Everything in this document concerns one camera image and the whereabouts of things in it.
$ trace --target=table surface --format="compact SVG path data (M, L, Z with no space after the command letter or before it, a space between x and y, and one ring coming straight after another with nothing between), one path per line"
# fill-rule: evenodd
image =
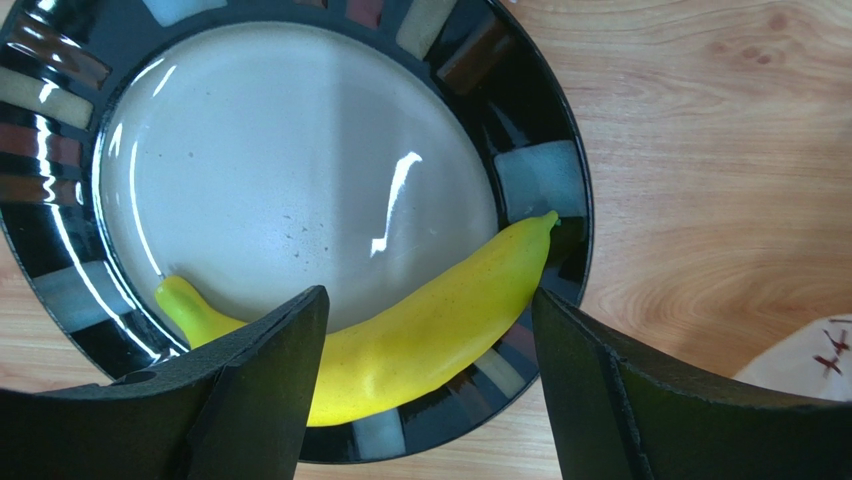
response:
M12 0L0 0L0 18ZM597 220L583 308L733 375L817 318L852 312L852 4L517 0L588 151ZM106 378L0 241L0 386ZM536 384L449 445L300 479L559 478Z

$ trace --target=rectangular tile pattern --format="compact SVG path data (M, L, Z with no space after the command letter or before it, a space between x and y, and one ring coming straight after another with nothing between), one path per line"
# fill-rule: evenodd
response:
M480 369L489 380L497 385L497 388L506 396L506 398L515 398L526 386L523 377L515 370L515 367L509 364L505 358L493 349L485 352L485 355L479 357L473 362L476 368Z
M438 69L438 77L459 95L471 92L515 45L512 32L491 16Z
M414 0L396 34L396 43L423 60L458 0Z
M347 0L346 18L376 30L382 21L384 0Z
M79 205L77 182L53 177L0 175L0 203Z
M538 357L535 354L535 337L533 337L532 330L516 323L500 340L517 350L533 364L538 365Z
M461 372L453 377L447 382L447 388L453 392L453 396L459 401L471 423L479 423L493 413L488 400L482 396L467 373Z
M169 27L207 10L228 6L228 0L142 0L157 23Z
M364 458L392 458L405 454L405 432L399 411L391 409L352 424L358 453Z
M79 167L82 149L77 140L48 131L0 123L0 152Z
M72 127L86 129L92 104L58 85L0 68L0 102L55 118Z
M556 210L585 217L586 190L577 146L570 140L506 152L494 159L509 222Z
M6 45L94 89L111 71L76 42L26 14L16 18Z
M78 268L86 274L85 281ZM109 318L101 303L114 315L133 311L134 306L118 290L108 268L102 261L86 262L79 267L68 267L36 277L33 284L62 328L68 333L74 333ZM95 287L101 298L79 294L87 291L86 281Z

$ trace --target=ceramic plate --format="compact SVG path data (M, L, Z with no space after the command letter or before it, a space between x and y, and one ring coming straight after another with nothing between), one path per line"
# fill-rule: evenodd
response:
M337 330L550 209L563 218L542 284L579 302L582 144L497 3L24 0L0 39L3 225L50 314L113 378L187 351L153 301L162 275L243 320L323 284ZM526 312L422 398L308 429L302 459L470 432L537 377L530 328Z

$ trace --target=wood grain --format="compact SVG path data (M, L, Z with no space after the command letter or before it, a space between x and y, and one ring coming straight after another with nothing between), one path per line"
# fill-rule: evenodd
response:
M11 0L0 0L0 17ZM732 375L811 320L852 312L852 4L518 0L578 117L596 238L583 308ZM0 386L104 377L0 250ZM559 478L537 385L422 455L298 478Z

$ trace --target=red marking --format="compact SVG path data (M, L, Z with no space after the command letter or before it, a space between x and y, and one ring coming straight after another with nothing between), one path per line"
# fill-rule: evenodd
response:
M784 30L787 28L787 25L790 23L787 20L787 16L783 13L776 13L771 20L769 20L769 28L775 30L776 32L779 30Z
M535 338L528 328L516 323L500 340L517 350L533 364L538 365L538 358L535 355Z
M819 355L815 355L814 360L825 366L825 372L822 374L823 377L828 378L828 372L831 370L837 372L837 374L841 377L843 376L843 372L841 372L840 367L837 366L837 362L840 361L840 357L834 357L831 360L827 360Z
M6 45L98 90L112 72L68 37L29 15L17 18Z
M459 373L446 385L453 392L453 396L461 403L462 409L467 413L471 422L481 422L492 413L493 410L488 405L488 401L479 393L470 375L466 372Z
M828 337L828 341L831 342L831 345L834 346L835 355L843 355L845 350L849 350L849 344L846 343L846 334L848 333L846 330L841 332L839 342L835 342L834 339L831 338L831 334L828 333L828 330L823 330L823 333L825 333L825 336Z
M79 205L77 182L46 177L0 175L0 203Z
M382 21L384 3L384 0L349 0L346 2L346 18L376 30Z
M79 167L82 151L77 140L28 127L0 124L0 152Z

